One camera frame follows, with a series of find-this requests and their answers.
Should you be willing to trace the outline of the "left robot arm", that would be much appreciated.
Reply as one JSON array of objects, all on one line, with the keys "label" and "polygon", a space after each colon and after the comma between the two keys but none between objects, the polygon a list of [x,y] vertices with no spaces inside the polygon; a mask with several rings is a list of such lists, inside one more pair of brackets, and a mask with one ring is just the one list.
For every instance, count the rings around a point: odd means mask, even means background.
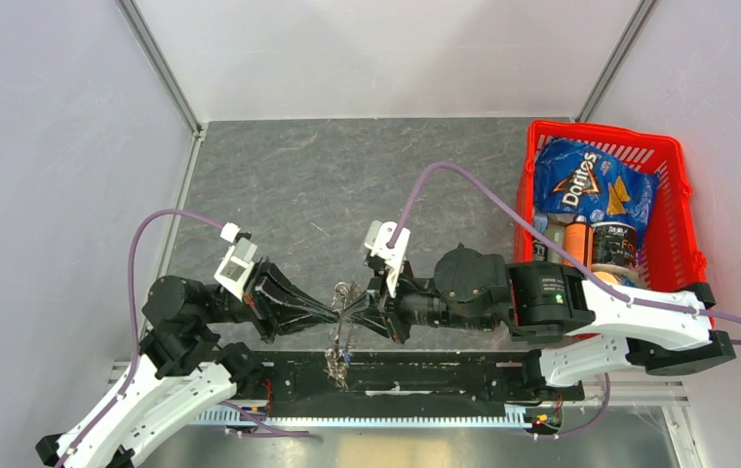
[{"label": "left robot arm", "polygon": [[249,324],[271,342],[338,320],[267,259],[225,260],[211,284],[161,277],[142,313],[150,328],[130,365],[77,425],[37,443],[44,465],[138,467],[204,410],[266,393],[261,358],[242,342],[221,345],[213,324]]}]

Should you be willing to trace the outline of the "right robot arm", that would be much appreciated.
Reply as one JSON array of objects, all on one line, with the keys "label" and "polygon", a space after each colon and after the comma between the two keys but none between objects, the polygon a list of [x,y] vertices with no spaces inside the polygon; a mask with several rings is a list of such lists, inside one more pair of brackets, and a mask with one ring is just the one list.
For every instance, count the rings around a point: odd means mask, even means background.
[{"label": "right robot arm", "polygon": [[414,326],[490,331],[509,329],[531,349],[522,390],[546,398],[595,374],[640,367],[682,376],[732,361],[733,343],[714,329],[706,305],[691,291],[654,292],[594,282],[572,266],[507,263],[499,254],[458,247],[429,278],[384,277],[344,312],[351,324],[404,343]]}]

